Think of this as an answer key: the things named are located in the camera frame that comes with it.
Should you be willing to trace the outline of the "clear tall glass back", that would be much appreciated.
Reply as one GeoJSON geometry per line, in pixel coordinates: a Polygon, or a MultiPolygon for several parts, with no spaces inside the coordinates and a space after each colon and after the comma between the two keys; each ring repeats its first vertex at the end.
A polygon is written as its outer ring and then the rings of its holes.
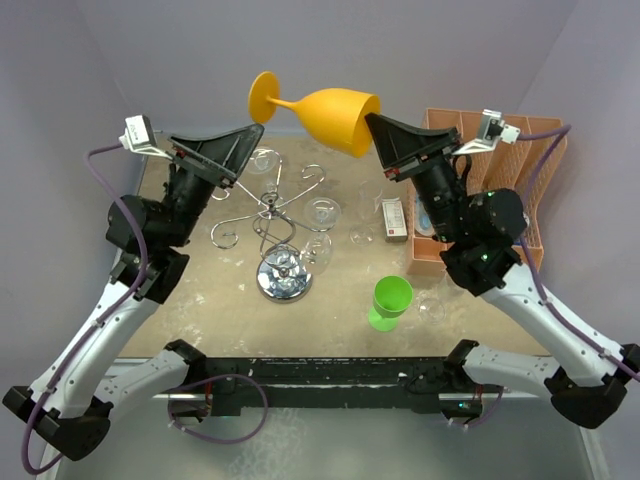
{"type": "Polygon", "coordinates": [[[380,207],[382,188],[376,182],[363,182],[358,190],[357,215],[358,222],[350,229],[351,241],[359,246],[369,245],[374,240],[371,227],[380,207]]]}

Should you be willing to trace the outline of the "orange plastic goblet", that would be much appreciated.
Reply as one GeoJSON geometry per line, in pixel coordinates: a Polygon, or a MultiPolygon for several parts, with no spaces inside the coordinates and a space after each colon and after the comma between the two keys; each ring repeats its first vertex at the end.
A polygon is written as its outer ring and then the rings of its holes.
{"type": "Polygon", "coordinates": [[[318,143],[360,158],[372,136],[365,117],[380,112],[377,95],[346,88],[317,90],[297,101],[280,96],[280,83],[271,71],[260,73],[248,94],[248,112],[256,123],[271,120],[279,108],[293,112],[304,130],[318,143]]]}

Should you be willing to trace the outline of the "green plastic goblet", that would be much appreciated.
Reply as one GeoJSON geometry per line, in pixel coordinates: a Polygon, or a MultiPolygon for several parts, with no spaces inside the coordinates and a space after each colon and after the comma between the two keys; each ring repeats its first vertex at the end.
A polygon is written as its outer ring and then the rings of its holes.
{"type": "Polygon", "coordinates": [[[380,279],[374,287],[373,304],[368,313],[370,326],[379,332],[395,329],[413,297],[413,288],[405,278],[392,275],[380,279]]]}

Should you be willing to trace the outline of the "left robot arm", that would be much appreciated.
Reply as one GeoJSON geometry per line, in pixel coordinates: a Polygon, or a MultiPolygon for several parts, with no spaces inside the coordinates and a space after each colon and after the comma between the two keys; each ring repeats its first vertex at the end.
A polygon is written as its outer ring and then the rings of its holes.
{"type": "Polygon", "coordinates": [[[204,139],[169,137],[159,147],[144,115],[129,117],[124,133],[93,156],[119,149],[157,156],[169,163],[161,200],[118,195],[106,179],[97,181],[112,197],[106,239],[121,255],[94,310],[56,361],[28,386],[13,386],[2,403],[26,424],[24,468],[41,473],[27,457],[37,433],[61,457],[78,461],[91,454],[111,424],[139,402],[165,391],[194,392],[206,378],[207,357],[184,340],[128,372],[104,375],[133,334],[165,303],[190,260],[181,253],[216,189],[232,188],[264,134],[250,124],[204,139]]]}

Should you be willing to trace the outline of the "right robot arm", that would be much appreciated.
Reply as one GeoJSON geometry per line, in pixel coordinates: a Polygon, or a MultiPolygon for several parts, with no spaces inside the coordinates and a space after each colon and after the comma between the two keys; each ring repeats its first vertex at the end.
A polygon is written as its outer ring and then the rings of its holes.
{"type": "Polygon", "coordinates": [[[467,191],[472,155],[500,142],[532,141],[486,110],[476,137],[464,143],[456,128],[422,129],[381,114],[365,121],[385,176],[412,182],[434,229],[452,281],[518,323],[547,353],[529,356],[462,340],[445,360],[456,391],[496,385],[548,400],[565,419],[596,429],[620,407],[639,378],[639,347],[621,345],[592,328],[542,284],[524,238],[522,196],[510,188],[467,191]]]}

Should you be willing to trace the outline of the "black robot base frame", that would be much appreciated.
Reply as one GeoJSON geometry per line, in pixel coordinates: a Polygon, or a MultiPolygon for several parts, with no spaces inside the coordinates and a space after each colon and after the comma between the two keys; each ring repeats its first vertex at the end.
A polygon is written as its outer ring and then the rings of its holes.
{"type": "Polygon", "coordinates": [[[477,416],[481,392],[499,392],[451,373],[442,357],[208,357],[168,394],[202,394],[211,386],[213,416],[244,408],[402,409],[477,416]]]}

